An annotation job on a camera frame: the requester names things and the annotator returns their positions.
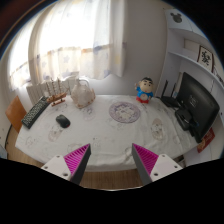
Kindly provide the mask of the pink white gripper left finger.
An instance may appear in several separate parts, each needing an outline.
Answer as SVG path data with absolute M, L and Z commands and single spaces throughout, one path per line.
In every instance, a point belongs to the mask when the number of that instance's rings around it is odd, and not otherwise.
M 79 185 L 85 172 L 89 157 L 91 155 L 91 146 L 84 145 L 65 156 L 56 155 L 49 160 L 42 169 L 56 176 Z

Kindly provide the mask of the pink white gripper right finger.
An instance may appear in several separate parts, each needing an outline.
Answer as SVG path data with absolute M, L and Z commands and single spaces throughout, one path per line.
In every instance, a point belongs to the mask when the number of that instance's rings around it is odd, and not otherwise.
M 157 155 L 137 144 L 132 144 L 132 155 L 143 185 L 148 185 L 182 169 L 168 155 Z

